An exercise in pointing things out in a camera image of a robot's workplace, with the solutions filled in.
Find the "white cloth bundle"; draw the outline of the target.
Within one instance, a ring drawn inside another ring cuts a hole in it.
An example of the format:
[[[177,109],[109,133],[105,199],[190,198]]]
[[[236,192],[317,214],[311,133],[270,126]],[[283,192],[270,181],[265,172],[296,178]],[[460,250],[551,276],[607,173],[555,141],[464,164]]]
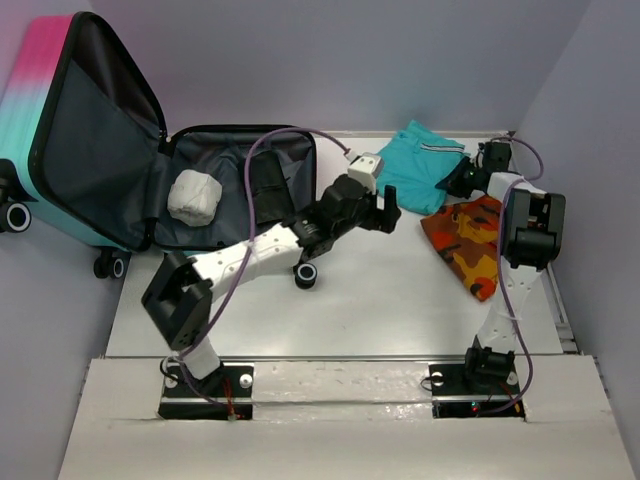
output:
[[[187,226],[207,226],[214,220],[222,193],[222,185],[213,176],[187,169],[170,187],[167,210]]]

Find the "black pouch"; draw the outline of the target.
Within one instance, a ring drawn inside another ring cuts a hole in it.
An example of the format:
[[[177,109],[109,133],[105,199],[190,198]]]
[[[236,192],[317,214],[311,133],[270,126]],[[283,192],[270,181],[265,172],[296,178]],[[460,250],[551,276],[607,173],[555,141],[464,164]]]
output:
[[[265,151],[251,159],[249,181],[258,226],[279,222],[294,214],[287,180],[275,152]]]

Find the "orange camouflage shorts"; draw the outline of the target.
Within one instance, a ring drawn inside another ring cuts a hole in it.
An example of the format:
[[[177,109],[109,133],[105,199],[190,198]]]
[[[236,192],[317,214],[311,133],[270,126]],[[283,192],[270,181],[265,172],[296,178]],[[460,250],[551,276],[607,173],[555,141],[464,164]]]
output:
[[[490,299],[498,286],[497,241],[501,202],[482,196],[443,205],[421,219],[436,253],[478,301]]]

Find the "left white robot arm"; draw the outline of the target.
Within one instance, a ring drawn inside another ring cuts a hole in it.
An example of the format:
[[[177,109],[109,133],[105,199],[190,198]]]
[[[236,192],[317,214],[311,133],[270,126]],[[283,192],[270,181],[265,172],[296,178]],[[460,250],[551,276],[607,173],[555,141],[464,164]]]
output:
[[[320,200],[252,239],[206,254],[167,254],[141,303],[174,352],[181,382],[200,397],[219,388],[223,363],[208,334],[240,285],[289,269],[310,288],[313,259],[355,228],[392,233],[400,215],[394,187],[372,193],[341,175]]]

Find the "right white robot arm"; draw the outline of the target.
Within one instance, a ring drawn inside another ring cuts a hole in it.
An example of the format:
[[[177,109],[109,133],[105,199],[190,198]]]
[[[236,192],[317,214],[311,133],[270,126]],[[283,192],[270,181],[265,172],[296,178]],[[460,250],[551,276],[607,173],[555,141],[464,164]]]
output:
[[[482,392],[505,382],[515,372],[516,348],[528,354],[521,327],[521,310],[533,284],[561,250],[566,198],[533,185],[543,172],[527,178],[510,169],[513,144],[527,142],[509,136],[494,137],[463,158],[436,184],[447,194],[468,198],[479,191],[500,202],[497,269],[498,286],[489,313],[467,349],[460,368],[462,384]]]

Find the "teal shorts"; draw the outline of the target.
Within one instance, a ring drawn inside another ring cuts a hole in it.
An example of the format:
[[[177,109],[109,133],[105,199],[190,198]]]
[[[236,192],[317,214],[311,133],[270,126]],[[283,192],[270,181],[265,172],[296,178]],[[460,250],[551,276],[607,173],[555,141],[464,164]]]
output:
[[[436,213],[446,192],[436,187],[465,157],[465,147],[411,120],[378,152],[384,167],[377,178],[380,192],[396,189],[398,205],[422,215]]]

